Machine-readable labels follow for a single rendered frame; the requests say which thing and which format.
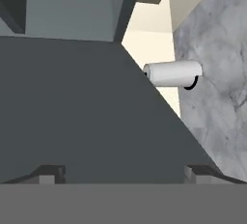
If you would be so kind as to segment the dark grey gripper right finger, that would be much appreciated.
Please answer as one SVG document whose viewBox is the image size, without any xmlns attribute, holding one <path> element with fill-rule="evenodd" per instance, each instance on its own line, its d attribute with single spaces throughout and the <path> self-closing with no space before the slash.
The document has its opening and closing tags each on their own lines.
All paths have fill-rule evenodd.
<svg viewBox="0 0 247 224">
<path fill-rule="evenodd" d="M 187 165 L 184 168 L 184 182 L 192 184 L 246 184 L 226 176 L 207 165 Z"/>
</svg>

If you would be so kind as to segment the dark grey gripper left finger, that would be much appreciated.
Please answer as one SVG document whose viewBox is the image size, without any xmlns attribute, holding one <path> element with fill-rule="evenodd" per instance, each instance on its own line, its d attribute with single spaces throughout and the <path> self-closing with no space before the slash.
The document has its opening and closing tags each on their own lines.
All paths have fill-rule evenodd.
<svg viewBox="0 0 247 224">
<path fill-rule="evenodd" d="M 14 178 L 4 184 L 59 184 L 66 182 L 65 165 L 42 165 L 32 173 Z"/>
</svg>

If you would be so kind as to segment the black paper towel holder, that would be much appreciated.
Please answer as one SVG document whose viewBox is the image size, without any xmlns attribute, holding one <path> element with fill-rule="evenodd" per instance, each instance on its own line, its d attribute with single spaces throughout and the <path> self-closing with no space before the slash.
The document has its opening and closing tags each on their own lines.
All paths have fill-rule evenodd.
<svg viewBox="0 0 247 224">
<path fill-rule="evenodd" d="M 187 91 L 192 90 L 192 89 L 195 88 L 195 86 L 197 85 L 198 80 L 199 80 L 199 75 L 196 75 L 193 84 L 192 84 L 191 86 L 189 86 L 189 87 L 183 87 L 183 88 L 184 88 L 185 90 L 187 90 Z"/>
</svg>

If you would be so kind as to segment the white paper towel roll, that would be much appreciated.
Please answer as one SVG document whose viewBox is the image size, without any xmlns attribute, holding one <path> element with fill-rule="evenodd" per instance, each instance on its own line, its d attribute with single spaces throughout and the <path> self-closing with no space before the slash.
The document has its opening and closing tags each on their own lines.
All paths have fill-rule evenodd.
<svg viewBox="0 0 247 224">
<path fill-rule="evenodd" d="M 203 68 L 195 60 L 182 60 L 145 64 L 143 72 L 155 87 L 189 87 L 196 75 L 203 74 Z"/>
</svg>

